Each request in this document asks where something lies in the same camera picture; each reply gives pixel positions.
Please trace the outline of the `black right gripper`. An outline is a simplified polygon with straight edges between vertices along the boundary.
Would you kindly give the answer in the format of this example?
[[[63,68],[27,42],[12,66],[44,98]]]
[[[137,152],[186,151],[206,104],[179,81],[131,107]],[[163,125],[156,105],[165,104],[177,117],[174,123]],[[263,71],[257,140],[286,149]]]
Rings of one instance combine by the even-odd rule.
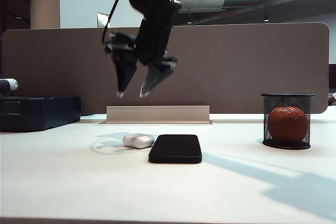
[[[174,62],[155,61],[165,55],[174,20],[180,8],[181,2],[177,0],[149,0],[145,9],[134,51],[139,61],[148,65],[148,72],[140,90],[141,98],[149,95],[153,88],[174,72]],[[130,51],[117,51],[112,54],[117,73],[117,95],[120,98],[137,70],[136,57]]]

